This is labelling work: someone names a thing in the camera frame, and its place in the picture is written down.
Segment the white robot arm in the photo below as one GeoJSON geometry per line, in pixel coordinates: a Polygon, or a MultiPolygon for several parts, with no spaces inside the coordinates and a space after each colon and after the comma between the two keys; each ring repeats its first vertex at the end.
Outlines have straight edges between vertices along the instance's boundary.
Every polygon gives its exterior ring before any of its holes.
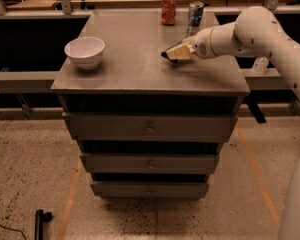
{"type": "MultiPolygon", "coordinates": [[[[161,53],[176,63],[193,55],[265,57],[300,100],[300,44],[289,37],[271,11],[253,6],[232,23],[205,28],[161,53]]],[[[300,240],[300,161],[287,189],[278,240],[300,240]]]]}

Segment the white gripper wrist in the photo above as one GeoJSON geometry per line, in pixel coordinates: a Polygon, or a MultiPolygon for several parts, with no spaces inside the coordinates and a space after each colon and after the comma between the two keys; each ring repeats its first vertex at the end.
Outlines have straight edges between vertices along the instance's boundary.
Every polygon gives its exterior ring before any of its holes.
{"type": "Polygon", "coordinates": [[[167,58],[171,61],[189,60],[193,54],[200,59],[212,58],[213,52],[210,42],[211,31],[211,28],[203,29],[188,38],[190,44],[180,43],[169,48],[166,51],[167,58]]]}

